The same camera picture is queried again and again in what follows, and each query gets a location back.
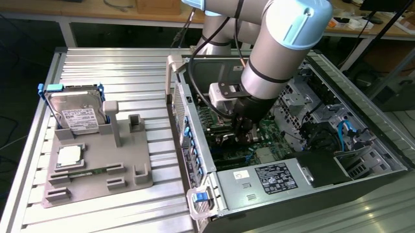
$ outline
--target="hard drive label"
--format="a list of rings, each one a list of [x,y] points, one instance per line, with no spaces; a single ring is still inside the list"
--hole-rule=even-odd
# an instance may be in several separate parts
[[[71,131],[97,129],[93,108],[62,110]]]
[[[298,187],[284,163],[257,167],[254,171],[266,194]]]

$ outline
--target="workshop table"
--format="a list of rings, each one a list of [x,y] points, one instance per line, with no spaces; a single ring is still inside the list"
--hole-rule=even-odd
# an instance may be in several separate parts
[[[140,114],[144,118],[154,185],[43,209],[39,201],[55,121],[39,100],[2,212],[1,233],[193,231],[164,102],[169,54],[190,54],[190,51],[71,48],[53,55],[45,84],[101,82],[105,99],[118,101],[119,113],[115,118],[126,119],[129,114]],[[345,78],[337,80],[345,89],[346,83]],[[415,174],[410,173],[356,201],[254,229],[253,232],[413,232],[413,178]]]
[[[136,0],[118,0],[119,5],[136,5]],[[352,4],[344,3],[341,0],[330,1],[333,8],[353,11],[360,14],[358,10]],[[144,15],[137,13],[136,8],[125,8],[126,12],[106,6],[102,0],[83,0],[81,3],[66,2],[62,0],[0,0],[0,14],[6,18],[30,19],[54,21],[58,23],[66,47],[75,47],[75,39],[70,28],[70,23],[95,23],[95,24],[119,24],[119,25],[138,25],[138,26],[158,26],[158,27],[181,27],[190,12],[190,7],[181,3],[180,15]],[[388,18],[376,14],[384,23],[373,25],[373,28],[361,33],[362,41],[356,47],[349,58],[344,62],[340,70],[349,68],[364,48],[368,46],[378,32],[381,31]],[[197,10],[190,28],[202,28],[204,13]],[[326,27],[324,35],[336,37],[357,37],[360,30],[350,28],[330,28]],[[389,28],[381,39],[388,40],[415,40],[415,35],[405,33],[394,25]]]

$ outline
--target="robotic arm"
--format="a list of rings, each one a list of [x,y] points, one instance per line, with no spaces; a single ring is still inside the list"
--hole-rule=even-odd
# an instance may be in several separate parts
[[[332,16],[328,0],[182,0],[188,5],[208,11],[204,25],[205,42],[212,28],[224,20],[218,14],[242,20],[240,28],[253,32],[248,36],[254,41],[254,24],[260,24],[258,35],[253,45],[246,67],[241,74],[237,90],[245,93],[234,98],[222,95],[221,100],[232,99],[232,125],[241,142],[254,141],[256,123],[266,115],[276,98],[284,89],[305,55],[318,42]],[[226,43],[233,27],[225,25],[221,33],[200,48],[200,54],[228,54]]]

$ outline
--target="floor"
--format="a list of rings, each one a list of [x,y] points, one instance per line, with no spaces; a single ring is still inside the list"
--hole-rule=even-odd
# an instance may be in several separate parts
[[[82,23],[73,23],[71,28],[79,47],[165,48],[178,31],[177,28]],[[200,35],[200,29],[189,29],[182,47],[194,45]],[[352,38],[340,41],[322,38],[314,48],[337,64],[353,43]],[[45,80],[54,47],[63,46],[55,23],[0,19],[0,148],[27,134],[38,102],[37,84]],[[0,149],[0,213],[23,143],[25,138]]]

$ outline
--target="gray stand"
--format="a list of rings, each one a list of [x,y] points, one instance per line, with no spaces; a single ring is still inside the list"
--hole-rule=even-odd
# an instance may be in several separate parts
[[[117,102],[105,101],[110,124],[98,133],[73,135],[54,129],[50,160],[41,205],[43,208],[150,187],[150,165],[144,120],[130,115],[115,120]],[[57,167],[58,149],[81,148],[81,160]]]

